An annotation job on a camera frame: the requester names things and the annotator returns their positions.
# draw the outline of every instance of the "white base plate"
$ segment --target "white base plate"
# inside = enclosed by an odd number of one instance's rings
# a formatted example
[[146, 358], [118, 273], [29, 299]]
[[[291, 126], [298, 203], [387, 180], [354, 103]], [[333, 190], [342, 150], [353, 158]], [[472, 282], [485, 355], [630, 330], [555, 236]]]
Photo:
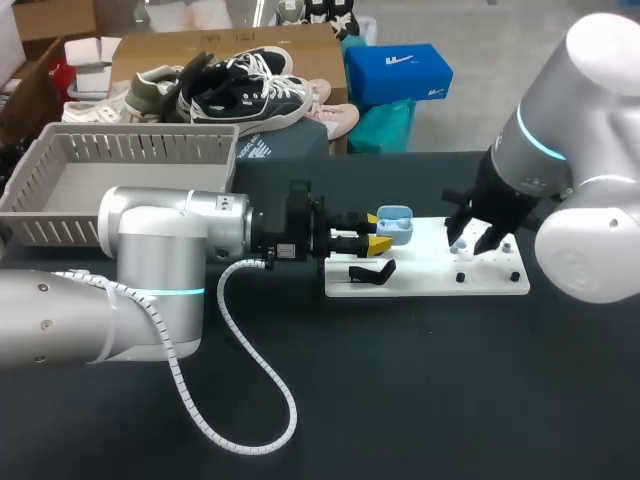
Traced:
[[[526, 295], [529, 278], [513, 235], [503, 243], [511, 244], [511, 252], [502, 249], [474, 256], [473, 248], [489, 224], [472, 220], [461, 238], [467, 248], [451, 253], [447, 242], [444, 217], [414, 218], [411, 242], [393, 247], [375, 258], [354, 255], [331, 255], [325, 261], [325, 293], [328, 297], [421, 297], [467, 295]], [[334, 236], [342, 232], [332, 232]], [[382, 286], [351, 282], [349, 267], [358, 266], [380, 271], [390, 259], [396, 271]], [[456, 281], [459, 272], [464, 283]], [[511, 281], [513, 272], [520, 273], [518, 282]]]

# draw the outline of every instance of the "black cloth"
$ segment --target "black cloth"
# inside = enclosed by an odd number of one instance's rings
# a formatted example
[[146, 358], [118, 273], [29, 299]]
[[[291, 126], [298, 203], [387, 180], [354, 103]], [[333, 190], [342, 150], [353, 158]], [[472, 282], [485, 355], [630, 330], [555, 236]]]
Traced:
[[[445, 216], [442, 187], [469, 187], [480, 157], [249, 162], [234, 190], [262, 209], [289, 179], [309, 178], [336, 211], [400, 204]], [[640, 478], [640, 300], [568, 297], [542, 274], [533, 240], [518, 235], [532, 287], [523, 297], [322, 299], [312, 262], [235, 274], [230, 311], [299, 409], [294, 438], [267, 457], [210, 443], [164, 363], [2, 372], [2, 478]], [[2, 267], [115, 273], [97, 251], [16, 242]], [[219, 433], [264, 444], [286, 426], [286, 405], [217, 311], [221, 270], [210, 267], [202, 346], [184, 375]]]

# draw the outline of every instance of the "floor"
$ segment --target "floor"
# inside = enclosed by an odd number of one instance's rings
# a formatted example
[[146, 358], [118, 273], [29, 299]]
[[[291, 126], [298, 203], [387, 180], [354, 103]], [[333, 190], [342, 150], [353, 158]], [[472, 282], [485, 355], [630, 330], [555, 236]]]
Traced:
[[[166, 3], [167, 0], [156, 0]], [[99, 0], [116, 34], [135, 28], [138, 0]], [[234, 26], [261, 25], [277, 0], [227, 0]], [[454, 70], [446, 100], [421, 102], [413, 151], [484, 150], [569, 27], [615, 9], [616, 0], [356, 0], [356, 14], [378, 23], [378, 44], [432, 43]], [[629, 15], [637, 12], [626, 11]]]

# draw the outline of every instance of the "pink shoe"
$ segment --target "pink shoe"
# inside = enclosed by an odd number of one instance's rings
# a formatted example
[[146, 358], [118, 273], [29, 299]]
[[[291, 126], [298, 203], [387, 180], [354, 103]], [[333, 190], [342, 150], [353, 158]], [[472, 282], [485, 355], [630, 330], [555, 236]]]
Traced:
[[335, 140], [349, 133], [358, 124], [360, 112], [353, 105], [320, 105], [313, 102], [308, 118], [327, 127], [329, 140]]
[[309, 85], [313, 90], [313, 100], [324, 105], [331, 96], [331, 84], [326, 80], [310, 80]]

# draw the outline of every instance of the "black sneaker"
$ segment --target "black sneaker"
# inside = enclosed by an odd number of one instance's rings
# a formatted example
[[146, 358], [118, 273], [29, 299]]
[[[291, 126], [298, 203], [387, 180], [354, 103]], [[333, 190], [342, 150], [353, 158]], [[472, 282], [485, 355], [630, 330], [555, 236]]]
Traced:
[[279, 47], [261, 47], [234, 55], [224, 62], [207, 67], [191, 82], [185, 83], [176, 101], [176, 111], [191, 121], [191, 100], [207, 91], [215, 91], [233, 79], [247, 75], [247, 69], [264, 75], [291, 75], [293, 59]]
[[242, 136], [293, 125], [312, 103], [313, 92], [306, 80], [256, 73], [194, 97], [191, 119], [193, 123], [238, 124]]
[[331, 0], [304, 0], [305, 18], [309, 23], [326, 23], [329, 21], [329, 3]]
[[329, 0], [329, 21], [341, 41], [347, 35], [360, 35], [360, 25], [353, 13], [354, 0]]

